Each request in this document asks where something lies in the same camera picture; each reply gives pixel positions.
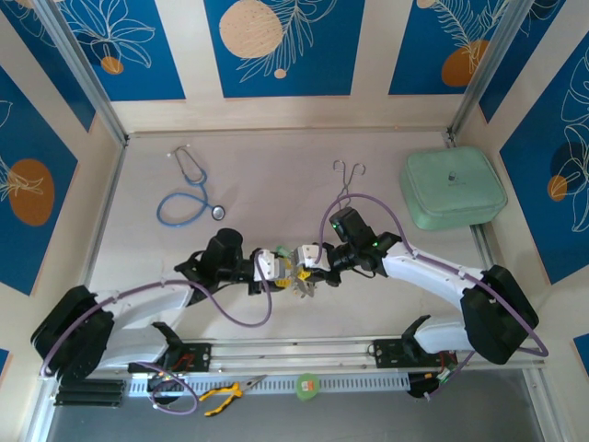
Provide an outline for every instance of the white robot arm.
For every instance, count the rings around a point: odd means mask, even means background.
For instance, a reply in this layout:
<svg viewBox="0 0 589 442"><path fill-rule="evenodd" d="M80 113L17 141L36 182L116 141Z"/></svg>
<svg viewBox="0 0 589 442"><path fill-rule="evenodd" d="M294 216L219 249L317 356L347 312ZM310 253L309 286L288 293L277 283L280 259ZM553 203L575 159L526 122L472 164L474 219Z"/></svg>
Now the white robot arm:
<svg viewBox="0 0 589 442"><path fill-rule="evenodd" d="M211 294L223 288L220 284L236 283L247 284L250 295L260 293L262 276L271 291L291 283L300 284L302 290L322 282L338 286L341 273L356 266L418 285L452 304L457 314L451 320L420 317L403 333L403 348L416 362L427 355L456 350L476 351L495 364L507 362L528 333L484 290L486 286L501 294L529 328L536 328L536 312L506 269L462 267L416 250L389 232L377 236L351 207L340 210L329 221L342 241L338 247L304 245L290 259L269 250L254 250L249 259L244 259L241 235L223 228L206 250L194 253L174 270ZM259 266L254 265L254 257ZM48 365L52 373L80 379L98 366L162 359L173 363L181 355L183 343L168 325L158 322L137 329L132 324L162 310L186 308L206 295L196 289L177 290L116 316L101 308L64 341L64 330L85 312L96 309L94 297L83 286L71 289L33 334L31 342L41 357L52 355ZM55 351L58 340L62 344Z"/></svg>

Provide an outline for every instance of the yellow object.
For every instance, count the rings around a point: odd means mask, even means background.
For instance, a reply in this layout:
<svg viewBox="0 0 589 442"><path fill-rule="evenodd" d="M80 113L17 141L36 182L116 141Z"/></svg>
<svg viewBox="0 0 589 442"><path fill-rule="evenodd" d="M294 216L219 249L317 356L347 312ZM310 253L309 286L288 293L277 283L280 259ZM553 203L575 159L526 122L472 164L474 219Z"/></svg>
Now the yellow object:
<svg viewBox="0 0 589 442"><path fill-rule="evenodd" d="M291 281L289 279L278 279L278 280L274 281L274 283L276 284L277 287L286 288L286 287L290 286Z"/></svg>
<svg viewBox="0 0 589 442"><path fill-rule="evenodd" d="M298 279L300 279L301 281L305 281L310 275L311 272L308 272L306 270L301 269L298 271Z"/></svg>
<svg viewBox="0 0 589 442"><path fill-rule="evenodd" d="M243 391L239 389L239 382L235 382L231 387L208 390L199 398L199 401L205 401L207 398L210 398L211 396L217 393L230 393L230 396L227 399L225 399L225 402L223 402L217 408L211 410L210 412L206 412L204 414L206 417L211 417L215 416L216 414L219 414L221 411L227 408L231 402L243 396Z"/></svg>
<svg viewBox="0 0 589 442"><path fill-rule="evenodd" d="M256 376L255 378L251 378L247 381L234 382L231 387L222 387L221 389L208 390L199 398L200 402L206 401L208 398L217 393L229 393L229 397L225 399L225 402L223 402L217 408L211 410L210 412L206 412L204 415L206 417L216 416L225 408L227 408L231 402L233 402L235 399L241 398L244 392L252 389L256 384L258 384L258 382L261 382L265 378L266 375Z"/></svg>

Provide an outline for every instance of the stethoscope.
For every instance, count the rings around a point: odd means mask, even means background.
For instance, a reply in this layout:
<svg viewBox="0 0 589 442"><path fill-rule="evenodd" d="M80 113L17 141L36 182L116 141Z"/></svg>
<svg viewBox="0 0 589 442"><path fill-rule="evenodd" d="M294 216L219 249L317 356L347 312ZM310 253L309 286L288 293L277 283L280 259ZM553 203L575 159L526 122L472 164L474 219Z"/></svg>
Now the stethoscope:
<svg viewBox="0 0 589 442"><path fill-rule="evenodd" d="M171 157L173 155L176 158L176 161L178 162L178 165L180 167L180 171L182 172L182 175L184 176L184 180L190 186L200 188L201 192L202 192L202 198L199 198L196 195L193 195L191 193L186 193L186 192L173 192L170 195L166 196L161 201L161 203L157 207L157 211L156 211L157 221L159 221L164 226L168 226L168 227L187 226L188 224L193 223L194 221L199 219L206 209L211 209L211 215L213 216L213 219L215 221L221 221L223 218L225 218L225 209L222 205L213 206L213 205L209 204L209 195L206 192L206 189L204 188L204 184L206 183L208 176L206 174L206 171L201 167L201 165L198 163L198 161L196 161L196 159L194 159L192 154L188 151L187 148L190 146L191 145L181 145L180 147L177 147L172 152L167 154L167 156ZM186 169L184 168L184 166L182 164L182 161L179 156L180 154L183 154L184 156L186 156L186 159L189 159L192 162L192 164L196 167L196 169L198 170L197 177L191 178L189 176L188 172L186 171ZM173 198L177 198L177 197L184 197L184 198L188 198L188 199L191 199L194 201L198 201L199 203L202 204L202 208L194 216L192 216L191 218L189 218L185 221L182 221L180 223L170 223L162 217L162 209L164 208L164 205L169 200L171 200Z"/></svg>

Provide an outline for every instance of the white table surface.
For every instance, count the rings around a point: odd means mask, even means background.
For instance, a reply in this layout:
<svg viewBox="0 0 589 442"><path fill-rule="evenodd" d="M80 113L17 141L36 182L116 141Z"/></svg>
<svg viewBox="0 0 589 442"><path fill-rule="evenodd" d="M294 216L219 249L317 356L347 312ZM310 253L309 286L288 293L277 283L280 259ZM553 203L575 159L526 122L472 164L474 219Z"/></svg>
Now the white table surface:
<svg viewBox="0 0 589 442"><path fill-rule="evenodd" d="M191 144L191 150L209 174L207 190L212 204L222 204L227 215L221 222L210 213L187 227L161 226L156 208L176 190L198 190L185 184L173 157L174 147ZM124 289L177 276L173 267L205 248L221 227L237 229L244 237L244 255L256 247L274 250L294 248L318 240L318 226L325 209L341 189L341 174L332 170L335 159L366 165L364 176L355 177L352 192L382 199L398 214L409 240L417 247L450 261L480 267L468 227L426 232L416 228L403 200L398 177L407 155L444 147L438 133L393 132L283 132L202 134L187 137L145 137L130 142L121 178L101 242L90 288L92 291ZM376 234L397 233L388 215L376 204L352 202ZM171 215L194 213L192 202L180 200L167 206ZM339 241L330 228L326 241ZM128 298L115 309L163 296L168 289ZM249 297L245 285L228 287L216 296L240 320L255 322L266 311L264 295ZM355 273L342 275L338 288L318 286L314 298L300 299L290 290L272 295L270 321L258 329L243 329L219 315L203 301L157 320L174 323L183 339L257 339L363 336L402 333L422 314L451 315L456 311L443 300L403 281L378 276L364 279Z"/></svg>

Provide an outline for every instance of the red wire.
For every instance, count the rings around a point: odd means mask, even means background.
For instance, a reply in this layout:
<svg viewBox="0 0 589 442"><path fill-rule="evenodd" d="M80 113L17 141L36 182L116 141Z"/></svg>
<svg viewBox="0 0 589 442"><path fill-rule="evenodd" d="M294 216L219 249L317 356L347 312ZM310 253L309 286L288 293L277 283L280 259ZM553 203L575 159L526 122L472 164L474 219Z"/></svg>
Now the red wire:
<svg viewBox="0 0 589 442"><path fill-rule="evenodd" d="M192 360L194 359L194 355L189 355L188 353L184 354L184 356L181 357L176 364L174 364L171 370L175 371L176 368L178 368L180 364L187 359L190 359L190 362L186 365L186 367L188 367L191 364Z"/></svg>

